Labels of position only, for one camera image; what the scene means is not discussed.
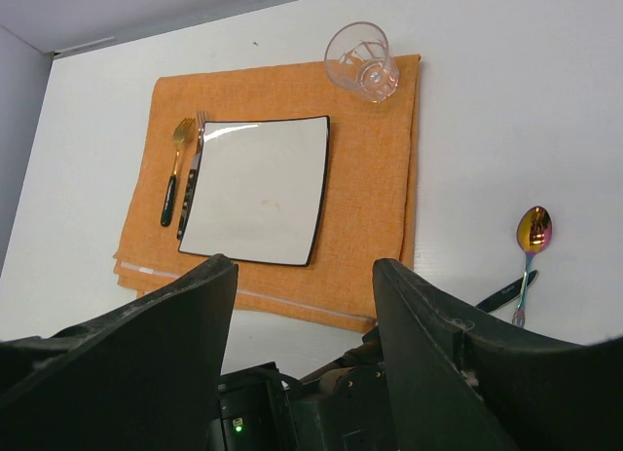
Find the gold fork green handle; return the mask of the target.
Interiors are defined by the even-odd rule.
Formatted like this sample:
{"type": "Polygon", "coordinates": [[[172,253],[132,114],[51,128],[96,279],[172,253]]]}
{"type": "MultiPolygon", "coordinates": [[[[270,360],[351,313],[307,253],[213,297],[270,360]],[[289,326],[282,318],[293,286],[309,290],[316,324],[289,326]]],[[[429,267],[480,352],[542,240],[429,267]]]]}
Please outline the gold fork green handle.
{"type": "Polygon", "coordinates": [[[173,166],[171,170],[171,174],[168,179],[168,183],[165,190],[165,200],[161,214],[160,224],[163,227],[168,227],[172,220],[174,201],[175,201],[175,190],[177,186],[177,173],[179,168],[180,156],[182,146],[184,145],[187,137],[189,136],[189,132],[194,125],[195,120],[192,118],[184,118],[180,124],[175,128],[172,141],[175,146],[175,156],[173,161],[173,166]]]}

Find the white square plate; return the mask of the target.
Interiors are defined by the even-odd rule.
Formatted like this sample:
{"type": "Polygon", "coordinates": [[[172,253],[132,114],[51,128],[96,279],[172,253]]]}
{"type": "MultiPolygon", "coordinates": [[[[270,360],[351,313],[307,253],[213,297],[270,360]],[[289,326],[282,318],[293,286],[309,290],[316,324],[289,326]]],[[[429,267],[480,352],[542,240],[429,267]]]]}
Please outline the white square plate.
{"type": "Polygon", "coordinates": [[[306,267],[327,181],[330,119],[206,122],[181,253],[306,267]]]}

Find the copper bowl spoon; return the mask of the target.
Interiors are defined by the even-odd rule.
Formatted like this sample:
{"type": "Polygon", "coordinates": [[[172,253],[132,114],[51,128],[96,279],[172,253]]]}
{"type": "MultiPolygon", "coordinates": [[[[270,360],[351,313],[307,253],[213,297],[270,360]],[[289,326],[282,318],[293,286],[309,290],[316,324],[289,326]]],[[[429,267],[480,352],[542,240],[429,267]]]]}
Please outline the copper bowl spoon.
{"type": "Polygon", "coordinates": [[[523,328],[525,326],[526,295],[532,260],[550,245],[552,235],[553,222],[551,216],[547,209],[542,206],[530,208],[517,226],[517,244],[525,254],[525,270],[519,301],[512,317],[512,324],[517,327],[523,328]]]}

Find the silver fork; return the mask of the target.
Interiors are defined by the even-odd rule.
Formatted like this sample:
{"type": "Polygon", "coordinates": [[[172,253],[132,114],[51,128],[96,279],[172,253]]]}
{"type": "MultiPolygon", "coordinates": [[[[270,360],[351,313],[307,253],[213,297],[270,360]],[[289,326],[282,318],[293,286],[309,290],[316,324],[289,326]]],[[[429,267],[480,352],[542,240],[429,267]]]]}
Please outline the silver fork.
{"type": "Polygon", "coordinates": [[[204,135],[204,127],[205,123],[208,120],[207,112],[204,110],[199,110],[196,115],[197,127],[198,127],[198,139],[197,139],[197,147],[196,153],[194,155],[193,161],[191,163],[191,167],[189,169],[189,173],[187,176],[187,182],[184,192],[184,201],[182,204],[182,210],[180,214],[180,219],[178,222],[176,237],[178,241],[181,241],[186,229],[190,208],[192,204],[192,200],[194,197],[196,180],[199,172],[199,162],[202,155],[202,145],[203,145],[203,135],[204,135]]]}

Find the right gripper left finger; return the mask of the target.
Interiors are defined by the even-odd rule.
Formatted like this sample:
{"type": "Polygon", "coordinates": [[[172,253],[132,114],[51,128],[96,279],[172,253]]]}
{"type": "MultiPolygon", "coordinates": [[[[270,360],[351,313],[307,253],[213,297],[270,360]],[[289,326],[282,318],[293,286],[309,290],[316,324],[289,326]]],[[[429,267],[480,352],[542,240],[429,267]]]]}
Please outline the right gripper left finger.
{"type": "Polygon", "coordinates": [[[238,285],[216,255],[107,314],[1,346],[5,450],[203,450],[238,285]]]}

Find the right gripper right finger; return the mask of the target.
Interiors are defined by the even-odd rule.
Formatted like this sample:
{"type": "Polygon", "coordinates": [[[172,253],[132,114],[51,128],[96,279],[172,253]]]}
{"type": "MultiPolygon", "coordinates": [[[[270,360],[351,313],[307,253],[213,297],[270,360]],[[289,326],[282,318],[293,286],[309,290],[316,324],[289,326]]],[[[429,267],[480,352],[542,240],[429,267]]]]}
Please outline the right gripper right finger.
{"type": "Polygon", "coordinates": [[[402,450],[618,450],[622,342],[581,346],[497,319],[400,262],[373,267],[402,450]]]}

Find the clear drinking glass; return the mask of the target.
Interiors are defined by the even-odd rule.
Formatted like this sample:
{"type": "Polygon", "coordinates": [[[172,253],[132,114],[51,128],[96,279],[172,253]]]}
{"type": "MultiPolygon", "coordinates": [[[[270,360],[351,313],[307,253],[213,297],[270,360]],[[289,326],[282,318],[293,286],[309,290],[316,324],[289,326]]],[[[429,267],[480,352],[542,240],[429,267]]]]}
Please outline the clear drinking glass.
{"type": "Polygon", "coordinates": [[[324,68],[335,86],[373,103],[392,96],[400,79],[385,33],[369,21],[350,23],[333,35],[324,68]]]}

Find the silver table knife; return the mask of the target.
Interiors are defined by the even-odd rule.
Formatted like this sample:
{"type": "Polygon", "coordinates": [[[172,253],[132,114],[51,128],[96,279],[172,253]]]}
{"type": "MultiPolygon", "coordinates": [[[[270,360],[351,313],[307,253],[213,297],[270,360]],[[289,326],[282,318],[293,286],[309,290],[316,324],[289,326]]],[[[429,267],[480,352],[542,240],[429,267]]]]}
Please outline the silver table knife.
{"type": "Polygon", "coordinates": [[[491,313],[517,299],[521,294],[522,285],[523,279],[519,278],[479,302],[476,308],[485,313],[491,313]]]}

